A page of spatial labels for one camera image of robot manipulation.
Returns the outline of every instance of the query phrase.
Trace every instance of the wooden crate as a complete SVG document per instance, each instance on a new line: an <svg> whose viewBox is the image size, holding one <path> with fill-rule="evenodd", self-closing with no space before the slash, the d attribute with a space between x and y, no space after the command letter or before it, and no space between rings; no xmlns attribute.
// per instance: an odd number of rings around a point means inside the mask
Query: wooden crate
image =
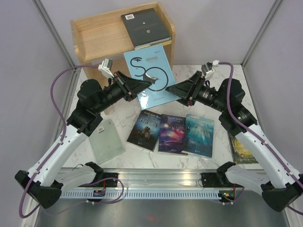
<svg viewBox="0 0 303 227"><path fill-rule="evenodd" d="M119 70L129 76L123 53L134 50L134 46L123 24L121 15L151 8L156 10L171 35L172 43L164 46L164 50L172 67L176 31L174 24L160 2L142 4L72 20L71 32L74 49L80 64L89 65L93 61L121 56L121 58L113 59L112 72ZM107 78L97 69L84 68L84 71L89 79L96 79L102 87L107 85Z"/></svg>

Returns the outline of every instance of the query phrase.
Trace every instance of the book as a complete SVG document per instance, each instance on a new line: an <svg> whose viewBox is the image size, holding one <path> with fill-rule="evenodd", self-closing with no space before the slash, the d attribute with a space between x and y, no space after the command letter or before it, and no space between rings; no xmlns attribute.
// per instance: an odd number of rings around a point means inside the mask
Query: book
<svg viewBox="0 0 303 227"><path fill-rule="evenodd" d="M171 37L154 8L121 16L134 49L171 44Z"/></svg>
<svg viewBox="0 0 303 227"><path fill-rule="evenodd" d="M153 151L159 138L161 115L142 110L127 142Z"/></svg>
<svg viewBox="0 0 303 227"><path fill-rule="evenodd" d="M232 149L232 158L236 164L258 163L252 153L234 136L228 132L228 138Z"/></svg>
<svg viewBox="0 0 303 227"><path fill-rule="evenodd" d="M141 109L179 99L165 90L166 87L176 84L176 81L162 45L125 52L124 57L132 78L152 83L138 94Z"/></svg>
<svg viewBox="0 0 303 227"><path fill-rule="evenodd" d="M185 117L162 114L159 135L159 152L187 155L182 153Z"/></svg>
<svg viewBox="0 0 303 227"><path fill-rule="evenodd" d="M186 115L184 153L212 157L213 139L214 120L191 114Z"/></svg>
<svg viewBox="0 0 303 227"><path fill-rule="evenodd" d="M98 165L125 152L115 125L111 119L103 120L89 137Z"/></svg>

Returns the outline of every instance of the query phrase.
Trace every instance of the perforated metal strip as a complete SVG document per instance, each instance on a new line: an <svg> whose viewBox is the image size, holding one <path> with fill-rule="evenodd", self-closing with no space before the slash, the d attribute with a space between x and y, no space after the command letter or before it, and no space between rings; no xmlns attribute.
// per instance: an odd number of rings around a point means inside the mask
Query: perforated metal strip
<svg viewBox="0 0 303 227"><path fill-rule="evenodd" d="M64 193L63 199L115 199L121 190L106 189L105 196L94 196L92 189L75 189ZM125 190L123 199L214 200L220 199L218 190Z"/></svg>

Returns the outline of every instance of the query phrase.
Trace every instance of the metal floor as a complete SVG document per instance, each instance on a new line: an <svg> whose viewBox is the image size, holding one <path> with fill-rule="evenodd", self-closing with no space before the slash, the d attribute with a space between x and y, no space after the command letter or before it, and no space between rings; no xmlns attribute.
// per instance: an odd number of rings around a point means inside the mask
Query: metal floor
<svg viewBox="0 0 303 227"><path fill-rule="evenodd" d="M60 199L49 213L78 199ZM122 200L115 204L81 204L50 217L41 210L35 227L288 227L285 212L277 213L261 196L245 191L234 205L209 200Z"/></svg>

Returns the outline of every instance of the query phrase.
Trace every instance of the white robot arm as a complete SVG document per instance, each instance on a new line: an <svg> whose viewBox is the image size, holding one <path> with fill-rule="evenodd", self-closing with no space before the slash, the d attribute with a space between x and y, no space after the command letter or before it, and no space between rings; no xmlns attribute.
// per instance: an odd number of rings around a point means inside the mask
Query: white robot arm
<svg viewBox="0 0 303 227"><path fill-rule="evenodd" d="M179 96L181 99L178 101L186 106L194 105L198 101L222 112L219 117L222 126L252 152L267 176L252 173L229 162L218 168L220 171L217 170L217 174L223 173L218 177L229 183L236 183L255 191L262 195L272 209L282 211L303 193L303 189L298 184L298 181L299 183L303 182L303 178L301 178L299 171L294 169L268 141L257 124L257 120L241 104L245 92L241 89L238 80L232 79L229 92L227 90L228 79L223 81L218 91L205 85L205 77L209 79L212 76L214 66L218 64L218 61L213 63L214 65L211 63L203 65L202 71L197 71L190 79L170 86L166 90ZM123 97L127 101L133 100L138 93L151 85L150 82L128 78L119 71L117 76L114 76L110 72L109 64L111 61L103 62L99 70L107 78L112 79L114 84L102 90L97 81L86 80L77 94L79 98L77 107L67 120L64 140L60 141L61 137L59 137L33 167L28 171L20 170L15 176L23 188L26 188L30 179L33 178L27 193L44 208L55 204L62 193L102 179L103 170L94 163L87 163L82 168L63 175L58 175L58 172L73 151L91 135L102 121L100 112ZM248 130L233 120L228 112L228 106L234 117ZM261 136L265 142L261 142L250 131ZM58 149L37 171L38 166L47 159L58 143L60 144ZM280 161L266 145L271 146ZM289 168L289 171L284 168L281 162Z"/></svg>

